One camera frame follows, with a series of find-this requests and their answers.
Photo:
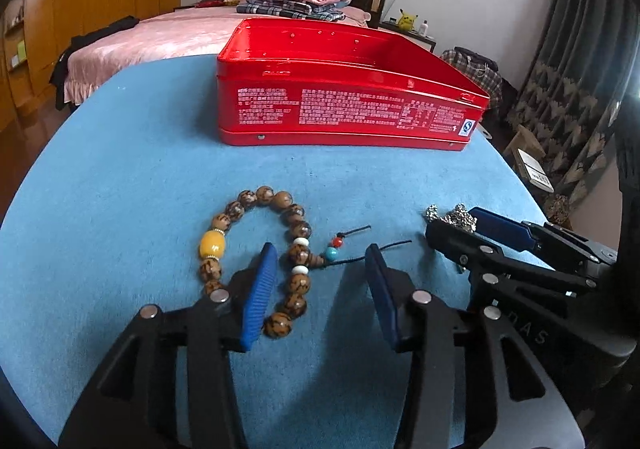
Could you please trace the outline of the white bottle on nightstand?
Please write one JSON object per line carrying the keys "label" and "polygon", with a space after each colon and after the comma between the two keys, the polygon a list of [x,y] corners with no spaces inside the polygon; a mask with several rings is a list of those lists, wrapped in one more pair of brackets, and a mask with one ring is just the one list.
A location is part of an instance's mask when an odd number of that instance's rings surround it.
{"label": "white bottle on nightstand", "polygon": [[422,22],[422,24],[420,25],[420,30],[419,33],[421,36],[423,36],[424,38],[428,37],[428,23],[426,20],[424,20]]}

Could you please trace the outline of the blue table cloth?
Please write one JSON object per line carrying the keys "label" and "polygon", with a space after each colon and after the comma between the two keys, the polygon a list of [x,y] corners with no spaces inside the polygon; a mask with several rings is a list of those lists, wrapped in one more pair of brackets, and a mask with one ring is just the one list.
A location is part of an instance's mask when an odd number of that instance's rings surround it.
{"label": "blue table cloth", "polygon": [[348,232],[342,265],[312,276],[285,339],[232,358],[253,448],[388,448],[410,360],[384,341],[358,257],[381,244],[452,307],[469,284],[424,242],[427,206],[481,206],[515,221],[544,213],[483,135],[460,152],[367,147],[230,147],[217,135],[216,61],[119,72],[62,125],[1,226],[1,367],[51,439],[141,306],[202,294],[198,243],[245,189],[288,191],[319,251]]}

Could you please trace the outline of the plaid cloth on chair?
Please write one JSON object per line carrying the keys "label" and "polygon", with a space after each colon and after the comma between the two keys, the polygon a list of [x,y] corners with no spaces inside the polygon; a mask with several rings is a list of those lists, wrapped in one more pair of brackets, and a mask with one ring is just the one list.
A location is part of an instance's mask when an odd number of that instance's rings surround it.
{"label": "plaid cloth on chair", "polygon": [[441,55],[443,61],[463,73],[489,96],[489,108],[497,109],[502,102],[502,76],[497,62],[483,55],[457,46],[445,50]]}

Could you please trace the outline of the white box on stool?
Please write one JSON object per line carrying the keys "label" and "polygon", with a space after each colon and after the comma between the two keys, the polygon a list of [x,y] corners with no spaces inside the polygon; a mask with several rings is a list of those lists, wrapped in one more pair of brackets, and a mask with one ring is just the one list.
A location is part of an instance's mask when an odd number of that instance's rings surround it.
{"label": "white box on stool", "polygon": [[530,189],[544,191],[553,194],[554,188],[541,164],[523,149],[515,149],[513,152],[515,171],[522,182]]}

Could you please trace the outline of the small wooden stool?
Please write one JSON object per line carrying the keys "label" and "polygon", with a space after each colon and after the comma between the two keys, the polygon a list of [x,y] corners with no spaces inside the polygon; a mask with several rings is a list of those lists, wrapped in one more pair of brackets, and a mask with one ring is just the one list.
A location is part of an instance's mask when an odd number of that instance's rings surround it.
{"label": "small wooden stool", "polygon": [[526,154],[530,154],[537,161],[540,161],[546,156],[546,151],[544,151],[544,148],[542,148],[538,142],[535,134],[523,125],[518,125],[514,137],[502,153],[504,160],[506,160],[506,163],[508,163],[512,169],[516,168],[515,152],[518,151],[518,149],[525,151]]}

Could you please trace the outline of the yellow pikachu toy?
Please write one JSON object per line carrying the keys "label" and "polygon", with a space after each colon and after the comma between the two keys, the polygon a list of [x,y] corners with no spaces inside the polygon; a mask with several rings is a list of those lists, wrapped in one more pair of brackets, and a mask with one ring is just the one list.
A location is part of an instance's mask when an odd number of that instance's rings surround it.
{"label": "yellow pikachu toy", "polygon": [[397,27],[403,32],[413,32],[418,15],[413,15],[405,12],[403,9],[400,11],[400,16],[397,20]]}

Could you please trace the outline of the dark bedside table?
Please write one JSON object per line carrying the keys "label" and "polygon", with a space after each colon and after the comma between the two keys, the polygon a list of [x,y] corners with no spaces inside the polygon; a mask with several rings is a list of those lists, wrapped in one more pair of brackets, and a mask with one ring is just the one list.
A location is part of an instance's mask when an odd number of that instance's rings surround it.
{"label": "dark bedside table", "polygon": [[409,40],[413,40],[414,42],[417,42],[420,45],[424,45],[426,47],[426,49],[431,53],[433,53],[434,50],[435,50],[436,41],[434,39],[432,39],[432,38],[429,38],[428,36],[422,36],[416,31],[402,30],[400,27],[398,27],[397,24],[393,24],[392,22],[389,22],[389,21],[381,22],[378,25],[378,27],[380,29],[384,29],[384,30],[389,31],[389,32],[394,32],[394,33],[400,34],[404,38],[407,38]]}

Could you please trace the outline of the bed with pink cover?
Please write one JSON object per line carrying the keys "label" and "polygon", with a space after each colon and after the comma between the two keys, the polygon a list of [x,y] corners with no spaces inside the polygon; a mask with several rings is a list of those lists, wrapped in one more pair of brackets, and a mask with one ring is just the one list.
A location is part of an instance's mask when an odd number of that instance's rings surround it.
{"label": "bed with pink cover", "polygon": [[[351,0],[338,24],[375,28],[385,0]],[[58,109],[74,110],[117,72],[155,60],[215,55],[247,17],[239,0],[201,0],[148,19],[126,16],[108,26],[75,36],[58,58],[50,82]]]}

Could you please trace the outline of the red metal tin box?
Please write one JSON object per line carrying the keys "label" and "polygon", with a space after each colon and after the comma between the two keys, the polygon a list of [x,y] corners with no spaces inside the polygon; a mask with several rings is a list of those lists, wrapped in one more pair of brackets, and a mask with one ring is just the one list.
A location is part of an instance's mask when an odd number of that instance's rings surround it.
{"label": "red metal tin box", "polygon": [[217,57],[217,122],[233,146],[462,150],[488,107],[476,83],[398,34],[248,18]]}

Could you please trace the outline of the patterned dark curtain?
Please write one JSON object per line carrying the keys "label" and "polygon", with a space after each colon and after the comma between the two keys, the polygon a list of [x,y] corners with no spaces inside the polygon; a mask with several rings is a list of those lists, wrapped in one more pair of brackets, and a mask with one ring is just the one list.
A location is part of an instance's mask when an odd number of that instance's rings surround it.
{"label": "patterned dark curtain", "polygon": [[549,216],[585,200],[612,161],[623,98],[639,84],[634,0],[554,0],[535,61],[508,121],[533,133],[553,187],[535,198]]}

